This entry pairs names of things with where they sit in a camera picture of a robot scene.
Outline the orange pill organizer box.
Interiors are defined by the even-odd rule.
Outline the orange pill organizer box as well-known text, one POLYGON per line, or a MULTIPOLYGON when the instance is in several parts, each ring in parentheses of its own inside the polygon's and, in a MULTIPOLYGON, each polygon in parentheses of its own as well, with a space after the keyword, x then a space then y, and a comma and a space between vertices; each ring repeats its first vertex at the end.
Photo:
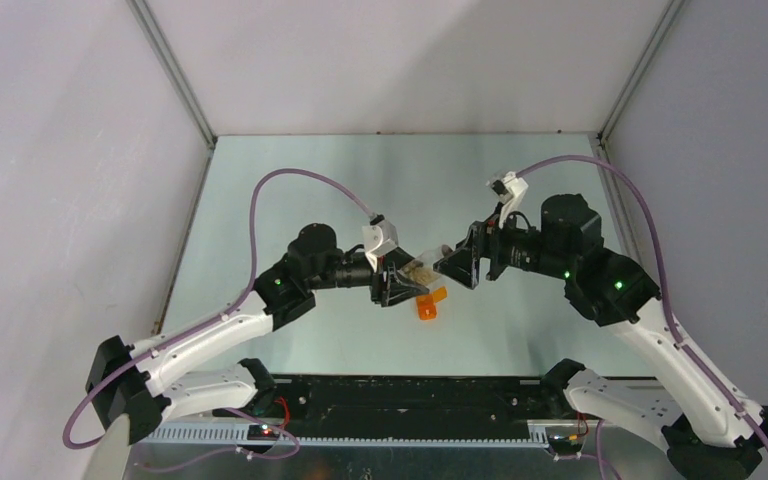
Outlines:
POLYGON ((445 300, 448 292, 445 286, 433 289, 429 294, 420 295, 415 298, 417 316, 420 321, 434 320, 438 316, 437 305, 445 300))

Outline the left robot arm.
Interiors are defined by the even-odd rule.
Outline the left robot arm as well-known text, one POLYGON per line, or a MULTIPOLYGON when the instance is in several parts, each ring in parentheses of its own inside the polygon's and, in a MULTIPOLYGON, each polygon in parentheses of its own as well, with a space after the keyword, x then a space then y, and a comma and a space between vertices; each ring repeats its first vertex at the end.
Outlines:
POLYGON ((318 290, 367 288, 373 304, 390 307, 428 294, 404 269, 413 257, 393 242, 382 255, 343 251, 334 230, 309 224, 286 253, 257 276, 243 300, 175 334, 132 344, 114 336, 97 348, 86 390, 101 425, 129 419, 129 444, 161 424, 206 411, 240 409, 264 416, 278 405, 274 378, 255 358, 223 370, 198 368, 249 340, 271 334, 309 313, 318 290))

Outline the amber glass pill bottle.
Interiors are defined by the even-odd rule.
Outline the amber glass pill bottle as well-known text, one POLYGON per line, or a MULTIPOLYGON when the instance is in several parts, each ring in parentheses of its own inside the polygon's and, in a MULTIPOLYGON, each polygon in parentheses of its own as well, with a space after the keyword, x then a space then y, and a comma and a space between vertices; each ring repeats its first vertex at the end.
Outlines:
POLYGON ((442 278, 442 275, 434 269, 434 264, 452 251, 453 249, 445 244, 426 250, 404 265, 400 273, 419 285, 431 287, 442 278))

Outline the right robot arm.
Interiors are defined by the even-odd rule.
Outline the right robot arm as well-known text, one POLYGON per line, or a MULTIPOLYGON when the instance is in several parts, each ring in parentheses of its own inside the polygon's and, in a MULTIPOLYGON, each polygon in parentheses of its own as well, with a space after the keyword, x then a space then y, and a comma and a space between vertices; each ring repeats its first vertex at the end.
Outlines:
POLYGON ((664 311, 664 294, 633 259, 608 249, 601 219, 578 194, 555 195, 538 227, 520 228, 496 209, 437 261, 436 272, 469 288, 507 269, 560 279, 585 319, 610 332, 648 365, 660 391, 635 390, 564 359, 540 381, 545 411, 574 411, 620 427, 663 451, 687 479, 746 479, 768 443, 768 406, 741 392, 664 311))

